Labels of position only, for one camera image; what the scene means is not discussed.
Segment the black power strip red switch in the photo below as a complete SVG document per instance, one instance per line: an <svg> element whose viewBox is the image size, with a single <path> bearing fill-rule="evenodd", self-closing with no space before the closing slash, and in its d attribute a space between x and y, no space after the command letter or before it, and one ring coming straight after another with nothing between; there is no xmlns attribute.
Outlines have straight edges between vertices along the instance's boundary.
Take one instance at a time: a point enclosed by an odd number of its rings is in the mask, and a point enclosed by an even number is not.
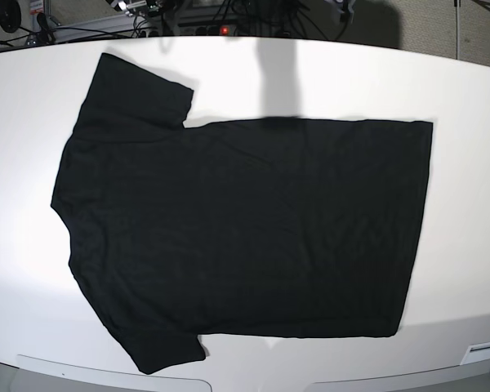
<svg viewBox="0 0 490 392"><path fill-rule="evenodd" d="M233 24L223 25L177 25L174 28L158 26L144 26L137 30L138 38L170 37L170 36L221 36L229 37L236 35L236 26Z"/></svg>

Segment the black T-shirt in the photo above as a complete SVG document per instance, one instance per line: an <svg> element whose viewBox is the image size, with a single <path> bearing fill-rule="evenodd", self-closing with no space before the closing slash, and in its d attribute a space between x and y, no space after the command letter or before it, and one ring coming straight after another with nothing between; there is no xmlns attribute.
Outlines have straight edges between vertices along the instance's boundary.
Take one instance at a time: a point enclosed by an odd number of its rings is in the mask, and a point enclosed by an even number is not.
<svg viewBox="0 0 490 392"><path fill-rule="evenodd" d="M187 128L193 96L103 54L52 194L71 273L138 370L204 360L201 335L393 336L433 124L270 117Z"/></svg>

